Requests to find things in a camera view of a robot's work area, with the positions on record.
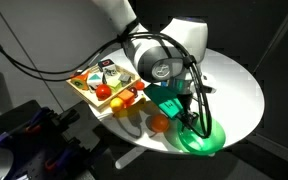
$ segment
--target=wooden tray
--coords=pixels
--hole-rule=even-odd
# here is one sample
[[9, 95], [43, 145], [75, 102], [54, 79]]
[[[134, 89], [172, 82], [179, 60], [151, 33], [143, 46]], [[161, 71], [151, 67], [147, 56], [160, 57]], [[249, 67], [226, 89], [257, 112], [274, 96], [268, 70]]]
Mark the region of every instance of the wooden tray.
[[[96, 97], [95, 92], [92, 89], [81, 90], [81, 89], [77, 88], [74, 84], [72, 84], [70, 79], [67, 80], [66, 82], [73, 88], [74, 92], [78, 96], [80, 96], [85, 102], [87, 102], [88, 104], [91, 104], [97, 111], [102, 112], [108, 107], [110, 101], [114, 97], [116, 97], [123, 90], [135, 85], [135, 83], [137, 81], [141, 80], [141, 78], [137, 74], [131, 73], [130, 71], [123, 69], [121, 66], [118, 66], [116, 64], [115, 64], [115, 66], [116, 66], [116, 70], [118, 73], [124, 73], [124, 74], [130, 75], [131, 76], [131, 82], [128, 85], [122, 87], [116, 93], [112, 93], [112, 95], [104, 101], [99, 101]], [[89, 68], [88, 70], [90, 71], [90, 73], [100, 72], [99, 67], [97, 65]]]

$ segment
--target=white round table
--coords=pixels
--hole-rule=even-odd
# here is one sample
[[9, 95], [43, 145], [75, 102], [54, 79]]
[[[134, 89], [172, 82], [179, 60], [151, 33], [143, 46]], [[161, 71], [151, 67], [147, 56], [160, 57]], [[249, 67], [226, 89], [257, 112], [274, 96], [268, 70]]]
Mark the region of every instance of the white round table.
[[[137, 74], [122, 49], [103, 59], [111, 59], [115, 64]], [[210, 75], [215, 80], [216, 92], [207, 94], [207, 98], [212, 117], [225, 131], [225, 148], [245, 138], [259, 124], [264, 112], [263, 92], [244, 67], [213, 50], [206, 49], [201, 70], [207, 77]], [[125, 167], [146, 149], [165, 153], [189, 153], [179, 141], [177, 122], [170, 121], [170, 128], [166, 133], [156, 134], [148, 128], [152, 110], [147, 106], [150, 103], [146, 103], [144, 110], [136, 117], [115, 119], [110, 108], [100, 113], [90, 105], [94, 115], [109, 131], [137, 146], [116, 162], [118, 169]], [[197, 110], [197, 103], [192, 103], [191, 109]]]

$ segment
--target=orange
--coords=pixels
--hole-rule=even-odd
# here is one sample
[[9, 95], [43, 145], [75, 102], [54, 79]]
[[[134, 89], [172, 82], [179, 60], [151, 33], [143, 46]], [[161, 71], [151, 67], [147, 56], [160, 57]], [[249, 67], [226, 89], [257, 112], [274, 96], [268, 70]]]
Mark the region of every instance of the orange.
[[157, 114], [152, 117], [151, 128], [154, 132], [165, 132], [168, 127], [169, 120], [164, 114]]
[[111, 100], [110, 107], [111, 107], [113, 113], [120, 111], [124, 108], [124, 101], [121, 98], [116, 97], [116, 98]]

